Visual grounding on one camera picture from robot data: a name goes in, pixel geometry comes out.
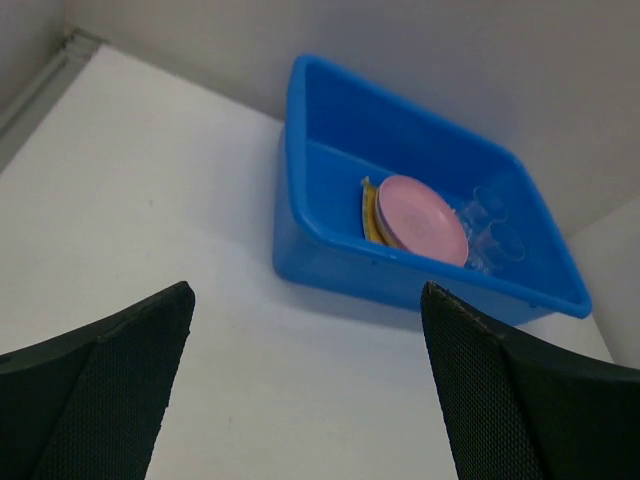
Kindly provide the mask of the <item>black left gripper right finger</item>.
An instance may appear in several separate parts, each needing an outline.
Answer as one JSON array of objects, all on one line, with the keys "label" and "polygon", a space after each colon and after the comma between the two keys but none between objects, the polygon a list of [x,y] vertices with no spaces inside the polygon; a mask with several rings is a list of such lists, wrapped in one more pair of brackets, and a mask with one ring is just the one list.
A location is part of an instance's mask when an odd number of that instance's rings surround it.
[{"label": "black left gripper right finger", "polygon": [[638,478],[638,370],[543,341],[432,282],[421,318],[458,478]]}]

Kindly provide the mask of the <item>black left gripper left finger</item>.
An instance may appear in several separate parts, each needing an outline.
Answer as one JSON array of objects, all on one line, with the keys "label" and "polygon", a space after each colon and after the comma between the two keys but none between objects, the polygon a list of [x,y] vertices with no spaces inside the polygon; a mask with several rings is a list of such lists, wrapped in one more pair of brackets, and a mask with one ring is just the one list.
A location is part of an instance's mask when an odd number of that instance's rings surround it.
[{"label": "black left gripper left finger", "polygon": [[178,282],[1,357],[4,479],[142,479],[190,333]]}]

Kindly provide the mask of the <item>pink plastic plate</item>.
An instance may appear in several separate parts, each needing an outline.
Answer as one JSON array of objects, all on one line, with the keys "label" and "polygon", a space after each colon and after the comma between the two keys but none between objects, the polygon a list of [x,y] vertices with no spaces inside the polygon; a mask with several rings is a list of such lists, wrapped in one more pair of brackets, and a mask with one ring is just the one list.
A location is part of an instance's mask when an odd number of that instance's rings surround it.
[{"label": "pink plastic plate", "polygon": [[469,246],[454,210],[433,189],[403,175],[387,177],[376,199],[393,233],[414,255],[462,267]]}]

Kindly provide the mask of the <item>square bamboo woven tray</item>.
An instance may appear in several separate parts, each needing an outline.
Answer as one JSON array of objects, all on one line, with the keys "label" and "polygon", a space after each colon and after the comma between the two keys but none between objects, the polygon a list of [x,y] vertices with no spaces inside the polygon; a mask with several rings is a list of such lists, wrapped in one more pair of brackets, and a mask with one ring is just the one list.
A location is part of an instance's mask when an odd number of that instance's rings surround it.
[{"label": "square bamboo woven tray", "polygon": [[365,177],[362,182],[361,199],[361,223],[364,238],[372,243],[387,245],[378,226],[376,215],[376,194],[377,188],[370,182],[369,177]]}]

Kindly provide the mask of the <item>blue plastic bin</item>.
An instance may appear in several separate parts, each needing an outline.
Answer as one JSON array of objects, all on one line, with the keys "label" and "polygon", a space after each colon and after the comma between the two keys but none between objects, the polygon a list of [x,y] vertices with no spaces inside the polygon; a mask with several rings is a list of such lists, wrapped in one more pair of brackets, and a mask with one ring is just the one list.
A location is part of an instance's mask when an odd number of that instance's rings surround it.
[{"label": "blue plastic bin", "polygon": [[[524,257],[492,275],[368,241],[362,182],[405,175],[454,208],[485,187],[506,208]],[[552,313],[584,318],[592,301],[545,201],[520,160],[329,62],[291,71],[279,143],[272,262],[284,279],[417,310],[427,282],[511,325]]]}]

